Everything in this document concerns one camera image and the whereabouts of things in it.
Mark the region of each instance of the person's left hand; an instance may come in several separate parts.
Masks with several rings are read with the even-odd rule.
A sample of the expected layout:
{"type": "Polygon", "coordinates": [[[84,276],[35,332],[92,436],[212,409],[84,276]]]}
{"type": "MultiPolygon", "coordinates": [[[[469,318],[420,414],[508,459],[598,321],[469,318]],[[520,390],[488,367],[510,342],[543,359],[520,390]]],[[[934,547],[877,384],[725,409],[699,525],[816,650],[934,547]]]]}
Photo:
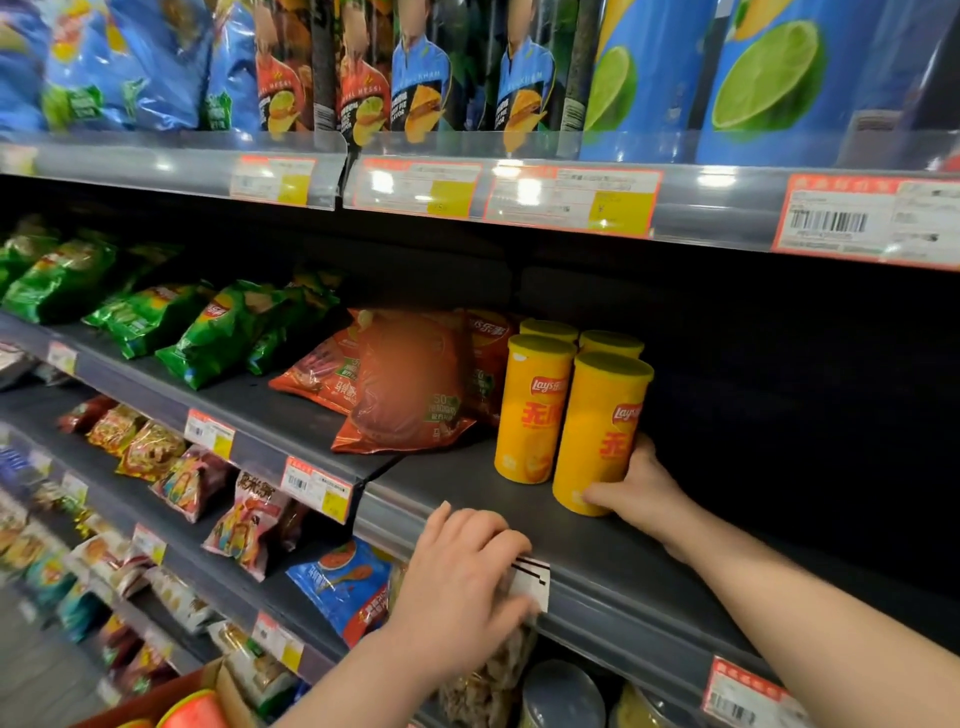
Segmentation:
{"type": "Polygon", "coordinates": [[[430,691],[478,669],[539,609],[529,595],[494,604],[500,578],[530,540],[492,511],[451,510],[444,502],[427,519],[381,630],[403,644],[409,668],[430,691]]]}

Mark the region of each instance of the hand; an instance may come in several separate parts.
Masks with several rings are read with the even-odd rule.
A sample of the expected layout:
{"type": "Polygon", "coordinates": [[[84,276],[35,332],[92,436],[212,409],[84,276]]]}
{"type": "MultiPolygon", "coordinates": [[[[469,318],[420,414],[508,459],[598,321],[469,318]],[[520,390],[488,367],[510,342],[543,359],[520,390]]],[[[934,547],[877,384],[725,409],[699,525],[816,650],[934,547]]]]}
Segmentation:
{"type": "Polygon", "coordinates": [[[501,577],[531,549],[530,540],[491,511],[451,510],[444,502],[427,519],[381,630],[402,641],[407,666],[420,671],[429,691],[478,669],[538,610],[529,595],[494,602],[501,577]]]}
{"type": "Polygon", "coordinates": [[[697,505],[660,464],[653,440],[642,432],[636,436],[636,449],[623,482],[593,483],[584,491],[584,500],[615,511],[664,544],[670,555],[683,560],[676,549],[677,529],[683,527],[682,516],[697,505]]]}

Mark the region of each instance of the tiled floor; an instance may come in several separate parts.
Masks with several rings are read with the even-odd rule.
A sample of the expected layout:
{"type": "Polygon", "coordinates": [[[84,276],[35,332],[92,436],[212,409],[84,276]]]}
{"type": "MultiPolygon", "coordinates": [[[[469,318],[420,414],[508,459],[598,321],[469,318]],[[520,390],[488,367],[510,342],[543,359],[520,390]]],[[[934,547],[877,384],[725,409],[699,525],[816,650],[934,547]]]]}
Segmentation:
{"type": "Polygon", "coordinates": [[[56,625],[28,623],[19,600],[0,589],[0,728],[66,728],[103,711],[90,658],[56,625]]]}

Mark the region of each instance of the blue snack package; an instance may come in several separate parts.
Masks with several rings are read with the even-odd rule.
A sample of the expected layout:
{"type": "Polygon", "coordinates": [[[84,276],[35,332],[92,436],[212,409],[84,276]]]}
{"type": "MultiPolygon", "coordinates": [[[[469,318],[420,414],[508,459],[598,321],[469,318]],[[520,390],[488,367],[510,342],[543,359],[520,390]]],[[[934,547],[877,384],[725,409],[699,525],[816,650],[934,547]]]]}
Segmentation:
{"type": "Polygon", "coordinates": [[[50,29],[29,0],[0,0],[0,132],[46,129],[40,111],[50,29]]]}
{"type": "Polygon", "coordinates": [[[106,607],[97,595],[78,581],[57,605],[57,619],[70,642],[80,643],[103,609],[106,607]]]}
{"type": "Polygon", "coordinates": [[[37,607],[53,608],[77,581],[59,555],[45,553],[34,561],[24,575],[37,607]]]}
{"type": "Polygon", "coordinates": [[[287,570],[300,590],[339,634],[355,647],[387,614],[390,564],[360,539],[350,539],[320,561],[287,570]]]}
{"type": "Polygon", "coordinates": [[[213,15],[204,128],[213,132],[259,132],[258,93],[252,0],[219,0],[213,15]]]}
{"type": "Polygon", "coordinates": [[[47,57],[51,131],[197,129],[212,36],[203,0],[71,0],[47,57]]]}

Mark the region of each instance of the lime slice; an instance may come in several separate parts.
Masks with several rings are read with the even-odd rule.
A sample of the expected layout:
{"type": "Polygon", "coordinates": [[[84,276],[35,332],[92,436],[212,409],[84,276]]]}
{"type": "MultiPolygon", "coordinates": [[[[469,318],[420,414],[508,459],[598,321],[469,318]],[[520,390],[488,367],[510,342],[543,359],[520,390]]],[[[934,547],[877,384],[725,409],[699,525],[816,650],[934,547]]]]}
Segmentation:
{"type": "Polygon", "coordinates": [[[713,104],[713,128],[736,129],[796,88],[820,48],[815,23],[793,20],[761,36],[733,64],[713,104]]]}
{"type": "Polygon", "coordinates": [[[636,93],[636,69],[630,51],[614,45],[593,71],[585,131],[612,131],[623,121],[636,93]]]}

